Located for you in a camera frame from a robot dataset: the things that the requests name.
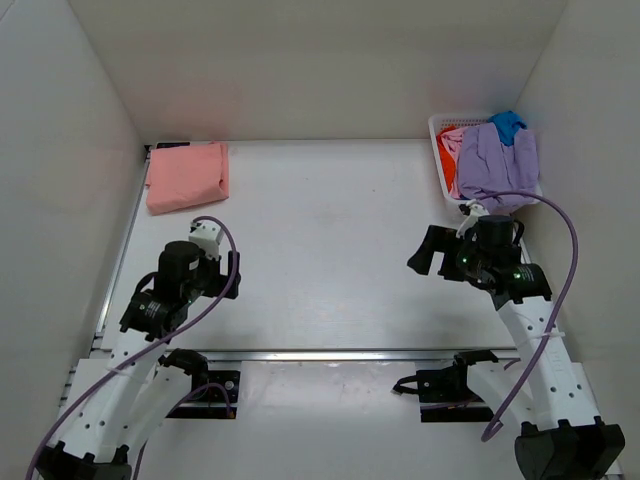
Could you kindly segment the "purple t shirt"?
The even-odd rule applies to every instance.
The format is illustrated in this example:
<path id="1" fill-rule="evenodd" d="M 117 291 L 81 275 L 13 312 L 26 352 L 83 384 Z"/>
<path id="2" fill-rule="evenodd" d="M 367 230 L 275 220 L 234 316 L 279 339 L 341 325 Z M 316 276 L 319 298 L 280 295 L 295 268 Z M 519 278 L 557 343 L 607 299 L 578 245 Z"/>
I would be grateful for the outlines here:
<path id="1" fill-rule="evenodd" d="M 534 133 L 520 129 L 514 143 L 507 146 L 492 123 L 467 128 L 456 177 L 459 194 L 479 199 L 491 213 L 508 214 L 534 203 L 534 198 L 518 194 L 537 191 L 539 160 Z"/>

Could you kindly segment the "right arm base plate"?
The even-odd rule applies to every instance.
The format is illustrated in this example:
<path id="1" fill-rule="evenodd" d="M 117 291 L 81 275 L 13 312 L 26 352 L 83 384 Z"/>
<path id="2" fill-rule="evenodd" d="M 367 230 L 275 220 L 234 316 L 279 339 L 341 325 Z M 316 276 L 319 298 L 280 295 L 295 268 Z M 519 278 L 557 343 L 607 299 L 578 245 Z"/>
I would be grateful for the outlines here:
<path id="1" fill-rule="evenodd" d="M 466 385 L 466 373 L 455 366 L 441 370 L 417 370 L 392 387 L 397 395 L 415 396 L 420 421 L 427 423 L 489 422 L 493 411 Z"/>

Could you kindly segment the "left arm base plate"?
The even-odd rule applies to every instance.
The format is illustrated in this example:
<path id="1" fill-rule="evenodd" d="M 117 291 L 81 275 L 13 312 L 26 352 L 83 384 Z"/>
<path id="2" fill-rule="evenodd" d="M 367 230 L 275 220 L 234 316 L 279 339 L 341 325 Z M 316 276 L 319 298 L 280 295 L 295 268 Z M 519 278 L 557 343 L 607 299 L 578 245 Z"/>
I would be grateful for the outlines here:
<path id="1" fill-rule="evenodd" d="M 192 380 L 192 391 L 189 396 L 167 417 L 191 420 L 235 420 L 240 381 L 239 370 L 209 370 L 205 377 Z"/>

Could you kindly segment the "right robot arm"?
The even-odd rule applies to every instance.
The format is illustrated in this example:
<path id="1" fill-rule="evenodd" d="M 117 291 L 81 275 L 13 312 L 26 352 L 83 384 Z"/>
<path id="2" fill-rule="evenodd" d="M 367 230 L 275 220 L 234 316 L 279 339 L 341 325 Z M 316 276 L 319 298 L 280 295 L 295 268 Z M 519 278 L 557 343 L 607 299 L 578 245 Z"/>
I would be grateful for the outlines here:
<path id="1" fill-rule="evenodd" d="M 407 265 L 426 275 L 436 253 L 439 276 L 489 294 L 522 368 L 515 378 L 489 350 L 455 357 L 449 391 L 481 399 L 496 415 L 483 438 L 518 430 L 516 463 L 526 479 L 602 479 L 625 447 L 622 429 L 607 424 L 578 376 L 552 318 L 554 300 L 540 266 L 522 259 L 521 222 L 480 215 L 458 230 L 428 227 Z"/>

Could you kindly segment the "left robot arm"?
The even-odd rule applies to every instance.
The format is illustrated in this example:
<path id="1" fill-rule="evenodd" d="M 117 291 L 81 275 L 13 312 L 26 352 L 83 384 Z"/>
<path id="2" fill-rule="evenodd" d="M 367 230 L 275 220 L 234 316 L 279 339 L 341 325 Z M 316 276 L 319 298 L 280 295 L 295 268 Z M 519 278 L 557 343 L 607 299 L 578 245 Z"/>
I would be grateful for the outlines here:
<path id="1" fill-rule="evenodd" d="M 176 407 L 211 388 L 206 358 L 168 349 L 195 326 L 190 307 L 210 299 L 210 313 L 239 293 L 240 254 L 220 271 L 217 240 L 172 241 L 155 271 L 136 285 L 120 320 L 103 376 L 72 402 L 37 447 L 26 476 L 43 479 L 135 479 L 149 437 Z"/>

